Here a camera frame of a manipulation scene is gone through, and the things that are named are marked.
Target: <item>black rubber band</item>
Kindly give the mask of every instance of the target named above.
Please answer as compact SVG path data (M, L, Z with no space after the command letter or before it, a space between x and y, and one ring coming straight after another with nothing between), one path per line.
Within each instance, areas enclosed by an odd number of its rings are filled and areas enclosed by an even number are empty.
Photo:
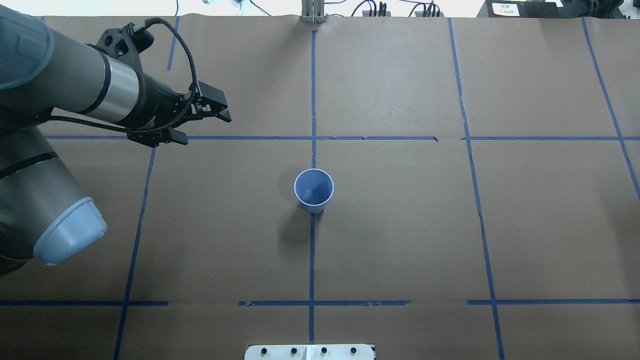
M102 83L102 90L100 90L100 94L98 94L98 98L89 106L87 109L80 111L78 114L86 114L95 110L102 104L102 101L107 96L107 92L109 91L109 87L111 86L111 64L109 64L109 60L107 60L107 56L105 54L102 55L102 60L104 61L104 82Z
M55 151L45 152L44 154L33 156L32 158L28 158L22 161L19 161L13 165L7 166L6 168L0 170L0 180L6 178L11 174L15 174L16 172L22 170L23 168L28 168L31 165L35 165L37 163L41 163L45 160L55 159L58 157Z

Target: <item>white label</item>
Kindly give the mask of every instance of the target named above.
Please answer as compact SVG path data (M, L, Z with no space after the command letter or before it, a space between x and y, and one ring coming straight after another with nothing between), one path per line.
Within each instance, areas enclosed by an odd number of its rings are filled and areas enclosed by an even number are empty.
M520 16L518 12L517 4L500 4L500 3L491 3L493 6L493 13L495 15L501 16Z

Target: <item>grid of blue tape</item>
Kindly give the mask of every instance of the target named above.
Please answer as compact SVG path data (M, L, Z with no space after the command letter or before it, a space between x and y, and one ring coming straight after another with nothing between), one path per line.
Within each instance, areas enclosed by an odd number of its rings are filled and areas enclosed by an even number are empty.
M493 276L491 270L491 261L489 257L489 248L486 241L486 233L484 230L484 218L482 213L482 204L477 185L476 168L474 165L472 142L473 141L617 141L620 143L622 153L625 157L627 167L632 178L634 188L637 196L640 199L640 188L638 186L636 173L631 164L628 156L625 141L640 141L640 136L622 136L620 127L618 125L615 112L611 106L611 101L604 80L600 73L600 68L591 45L591 39L589 37L589 29L586 24L585 18L582 18L582 26L584 30L585 39L593 60L594 70L602 87L602 92L605 97L605 101L609 108L611 120L613 121L614 128L617 136L471 136L469 126L467 122L467 114L464 107L462 96L462 84L460 76L460 68L458 66L458 55L456 52L456 44L453 30L453 23L451 19L449 22L449 34L451 38L451 51L454 60L454 67L456 73L456 82L458 84L458 95L460 97L460 111L464 120L465 137L462 140L466 141L470 171L472 174L472 182L474 186L474 193L476 196L476 207L481 224L481 234L484 247L484 257L487 272L487 280L490 290L490 300L469 300L467 304L469 306L491 306L493 310L493 321L495 326L496 340L499 351L500 360L504 360L504 349L502 346L502 336L500 331L500 321L498 315L498 306L512 306L512 305L563 305L563 304L640 304L640 299L520 299L520 300L499 300L496 298L495 289L493 286ZM176 18L175 28L178 29L180 24L180 17ZM167 63L167 70L171 70L173 53L175 50L175 39L172 42L169 60ZM413 141L438 141L433 136L317 136L316 135L316 31L312 32L312 45L311 45L311 132L312 136L190 136L190 140L310 140L312 143L312 167L316 167L316 141L317 140L413 140ZM47 136L50 140L126 140L126 136ZM129 276L127 278L127 287L125 290L125 297L123 301L0 301L0 306L116 306L122 307L122 314L120 319L120 325L118 327L118 335L116 339L116 347L114 352L114 360L118 359L120 353L120 345L122 343L122 334L124 332L124 326L127 316L127 308L129 306L168 306L168 302L165 301L129 301L131 294L131 285L133 280L133 273L136 265L136 258L138 255L138 245L140 244L141 227L147 205L147 195L149 181L154 164L154 158L156 150L152 149L149 159L149 166L147 170L147 180L145 182L145 189L143 194L143 201L140 209L140 217L138 220L138 229L136 231L136 239L134 242L134 248L131 256L131 265L129 268ZM410 303L409 300L316 300L315 299L315 216L310 216L310 258L309 258L309 300L269 300L269 301L250 301L238 302L238 306L252 307L252 306L308 306L309 307L309 342L314 343L314 308L316 306L405 306Z

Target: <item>white bracket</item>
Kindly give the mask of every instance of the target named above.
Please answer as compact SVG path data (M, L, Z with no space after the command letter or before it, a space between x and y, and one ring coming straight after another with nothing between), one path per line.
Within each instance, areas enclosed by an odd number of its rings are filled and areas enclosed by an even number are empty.
M302 22L324 22L324 0L302 0Z
M244 360L376 360L374 349L365 344L253 345Z

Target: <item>plastic cup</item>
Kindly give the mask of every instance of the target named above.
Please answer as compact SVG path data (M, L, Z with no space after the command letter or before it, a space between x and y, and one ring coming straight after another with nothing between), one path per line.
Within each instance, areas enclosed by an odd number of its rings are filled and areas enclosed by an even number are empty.
M325 171L310 168L298 175L293 191L305 210L317 214L333 196L333 179Z

